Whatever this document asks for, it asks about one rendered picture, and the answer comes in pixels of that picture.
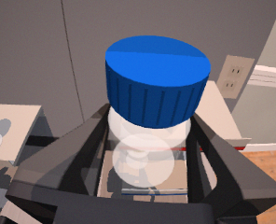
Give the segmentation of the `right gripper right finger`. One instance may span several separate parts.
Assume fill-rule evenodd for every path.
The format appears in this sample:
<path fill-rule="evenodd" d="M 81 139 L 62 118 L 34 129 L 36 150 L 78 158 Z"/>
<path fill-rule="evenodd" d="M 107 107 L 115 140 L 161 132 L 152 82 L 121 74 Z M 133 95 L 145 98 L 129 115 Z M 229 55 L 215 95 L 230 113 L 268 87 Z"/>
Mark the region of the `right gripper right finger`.
<path fill-rule="evenodd" d="M 256 217 L 276 204 L 274 179 L 214 132 L 196 112 L 190 123 L 186 139 L 187 203 L 212 205 L 214 221 Z M 216 175 L 213 191 L 200 147 Z"/>

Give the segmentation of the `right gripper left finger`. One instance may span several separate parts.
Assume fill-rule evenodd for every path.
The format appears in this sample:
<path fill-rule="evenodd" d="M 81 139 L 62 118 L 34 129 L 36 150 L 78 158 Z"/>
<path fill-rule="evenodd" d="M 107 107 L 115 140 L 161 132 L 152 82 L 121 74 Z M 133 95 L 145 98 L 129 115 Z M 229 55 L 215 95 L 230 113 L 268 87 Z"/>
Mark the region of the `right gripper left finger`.
<path fill-rule="evenodd" d="M 97 196 L 109 135 L 110 108 L 110 104 L 105 104 L 71 132 L 22 161 L 13 179 Z"/>

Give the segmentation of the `blue-capped white bottle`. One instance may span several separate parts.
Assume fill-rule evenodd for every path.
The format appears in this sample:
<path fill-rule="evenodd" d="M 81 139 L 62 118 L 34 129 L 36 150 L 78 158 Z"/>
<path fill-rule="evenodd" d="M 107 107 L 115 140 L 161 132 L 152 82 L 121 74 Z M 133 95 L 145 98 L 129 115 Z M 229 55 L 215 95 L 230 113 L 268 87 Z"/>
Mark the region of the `blue-capped white bottle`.
<path fill-rule="evenodd" d="M 165 36 L 127 37 L 107 49 L 112 162 L 123 181 L 152 188 L 171 175 L 210 71 L 199 49 Z"/>

